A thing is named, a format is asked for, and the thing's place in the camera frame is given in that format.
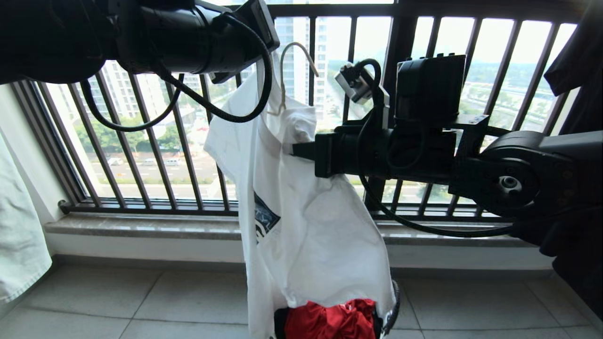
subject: tiled floor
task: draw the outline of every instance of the tiled floor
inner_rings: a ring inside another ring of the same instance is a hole
[[[600,339],[549,281],[402,280],[389,339]],[[249,338],[245,277],[62,267],[0,320],[0,339]]]

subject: clothes hanger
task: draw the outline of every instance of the clothes hanger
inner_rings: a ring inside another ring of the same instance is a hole
[[[302,45],[299,42],[291,42],[289,45],[286,45],[285,48],[283,49],[283,52],[280,55],[280,87],[281,87],[281,91],[280,91],[280,106],[279,106],[279,111],[276,113],[276,115],[279,115],[283,110],[287,109],[287,105],[285,104],[285,85],[284,85],[284,80],[283,80],[283,61],[285,60],[285,53],[287,53],[287,49],[289,49],[289,47],[292,46],[297,46],[299,48],[301,48],[301,50],[304,52],[304,54],[306,54],[306,59],[308,60],[308,62],[310,63],[310,68],[312,68],[312,72],[314,72],[314,75],[316,75],[316,77],[318,78],[318,70],[316,69],[316,65],[314,64],[314,61],[312,61],[312,57],[310,56],[310,53],[308,53],[308,50],[306,49],[306,47],[304,47],[304,45]]]

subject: red cloth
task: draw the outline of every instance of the red cloth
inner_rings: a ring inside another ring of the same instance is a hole
[[[308,302],[287,315],[287,339],[375,339],[374,301],[355,299],[329,308]]]

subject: white t-shirt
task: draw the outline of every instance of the white t-shirt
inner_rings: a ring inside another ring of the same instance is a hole
[[[251,112],[256,81],[250,76],[223,109]],[[279,103],[274,80],[267,110]],[[380,316],[395,302],[385,244],[353,186],[344,175],[317,178],[314,162],[289,155],[291,144],[314,139],[314,107],[286,103],[279,115],[243,124],[214,118],[204,146],[236,185],[254,338],[274,333],[275,310],[308,300],[368,298]]]

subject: laundry basket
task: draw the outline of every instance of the laundry basket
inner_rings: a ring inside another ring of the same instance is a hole
[[[377,312],[373,311],[373,329],[375,331],[375,339],[385,339],[390,333],[390,330],[394,327],[396,319],[398,318],[398,312],[400,311],[400,288],[398,283],[394,280],[391,281],[392,287],[394,288],[394,295],[396,297],[396,303],[394,308],[385,315],[384,318],[379,318]],[[287,315],[289,314],[289,308],[278,309],[274,313],[274,331],[276,339],[286,339],[285,336],[285,323],[287,321]]]

